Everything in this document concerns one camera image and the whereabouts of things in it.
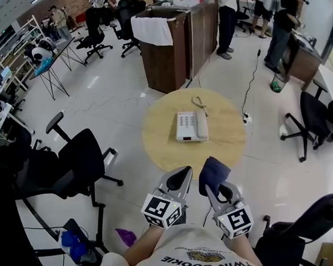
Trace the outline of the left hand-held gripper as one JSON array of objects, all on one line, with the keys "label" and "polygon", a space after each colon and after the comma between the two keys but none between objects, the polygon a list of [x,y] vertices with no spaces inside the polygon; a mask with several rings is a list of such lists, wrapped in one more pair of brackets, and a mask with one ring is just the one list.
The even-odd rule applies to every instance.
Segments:
[{"label": "left hand-held gripper", "polygon": [[163,229],[176,223],[183,215],[192,176],[192,167],[184,166],[161,177],[153,192],[147,194],[141,209],[147,223]]}]

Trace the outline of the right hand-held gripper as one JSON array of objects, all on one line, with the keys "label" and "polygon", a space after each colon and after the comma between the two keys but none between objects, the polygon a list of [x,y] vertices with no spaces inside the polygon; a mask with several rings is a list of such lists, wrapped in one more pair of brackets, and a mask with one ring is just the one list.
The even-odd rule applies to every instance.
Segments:
[{"label": "right hand-held gripper", "polygon": [[253,226],[252,213],[238,187],[227,181],[225,186],[230,189],[231,198],[224,202],[218,201],[218,197],[214,195],[208,185],[205,185],[205,189],[214,210],[213,220],[216,226],[223,231],[228,239],[234,239],[251,231]]}]

